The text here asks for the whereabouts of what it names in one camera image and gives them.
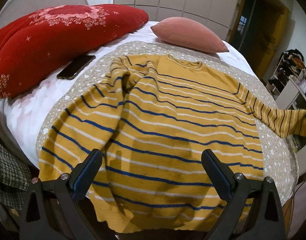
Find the yellow blue-striped knit sweater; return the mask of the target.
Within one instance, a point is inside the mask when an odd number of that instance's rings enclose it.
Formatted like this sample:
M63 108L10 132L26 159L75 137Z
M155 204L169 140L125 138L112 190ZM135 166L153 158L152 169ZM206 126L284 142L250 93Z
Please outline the yellow blue-striped knit sweater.
M202 62L121 56L52 125L40 179L71 172L96 148L104 162L88 197L99 221L118 233L208 231L226 204L201 154L210 149L233 172L262 178L256 120L282 138L306 137L306 110L271 108Z

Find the checkered grey cloth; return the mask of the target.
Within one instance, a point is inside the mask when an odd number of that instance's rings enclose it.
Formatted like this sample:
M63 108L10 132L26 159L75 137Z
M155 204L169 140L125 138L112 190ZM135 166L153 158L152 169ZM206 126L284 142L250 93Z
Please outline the checkered grey cloth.
M0 203L21 210L30 182L28 166L0 144Z

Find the beige heart-dotted quilt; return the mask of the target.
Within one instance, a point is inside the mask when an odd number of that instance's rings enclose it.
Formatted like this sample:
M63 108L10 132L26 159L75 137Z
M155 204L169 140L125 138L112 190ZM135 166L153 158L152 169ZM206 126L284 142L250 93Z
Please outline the beige heart-dotted quilt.
M76 77L73 84L70 85L69 90L54 104L38 134L36 142L37 154L40 153L47 133L59 116L60 111L88 90L92 84L101 81L108 72L109 64L112 60L123 54L171 54L178 59L202 61L208 66L238 79L265 104L270 107L276 106L272 96L267 92L260 80L256 76L242 70L240 63L234 66L232 63L223 61L223 56L210 56L205 53L165 43L148 43L143 41L126 42L118 46L115 50L105 53L96 60L92 67L89 67ZM299 178L299 167L296 155L289 150L286 140L279 138L267 126L264 126L263 123L257 121L256 126L259 130L259 137L263 147L264 174L274 179L281 203L284 204L293 194Z

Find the black smartphone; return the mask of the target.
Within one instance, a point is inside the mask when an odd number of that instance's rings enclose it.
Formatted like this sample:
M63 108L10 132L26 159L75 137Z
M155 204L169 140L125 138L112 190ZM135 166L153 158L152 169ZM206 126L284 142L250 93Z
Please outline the black smartphone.
M95 55L81 55L76 57L56 76L61 80L73 80L90 62L96 58Z

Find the red floral long pillow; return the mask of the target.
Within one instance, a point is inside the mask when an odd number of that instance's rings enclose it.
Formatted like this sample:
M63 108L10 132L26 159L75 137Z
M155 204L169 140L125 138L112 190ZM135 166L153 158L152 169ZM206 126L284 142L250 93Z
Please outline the red floral long pillow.
M14 98L80 55L137 30L148 14L118 4L60 5L0 29L0 98Z

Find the dark wooden doorway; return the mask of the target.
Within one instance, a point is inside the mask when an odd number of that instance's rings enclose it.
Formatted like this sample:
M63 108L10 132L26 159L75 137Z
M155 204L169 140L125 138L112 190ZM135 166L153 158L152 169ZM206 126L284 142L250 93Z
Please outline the dark wooden doorway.
M241 0L229 43L262 79L280 45L289 10L269 0Z

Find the pink square cushion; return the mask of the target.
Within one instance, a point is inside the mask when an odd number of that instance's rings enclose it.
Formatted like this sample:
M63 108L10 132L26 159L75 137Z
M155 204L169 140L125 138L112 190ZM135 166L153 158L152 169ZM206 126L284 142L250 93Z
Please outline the pink square cushion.
M169 17L151 27L162 41L205 53L226 53L227 46L209 28L185 17Z

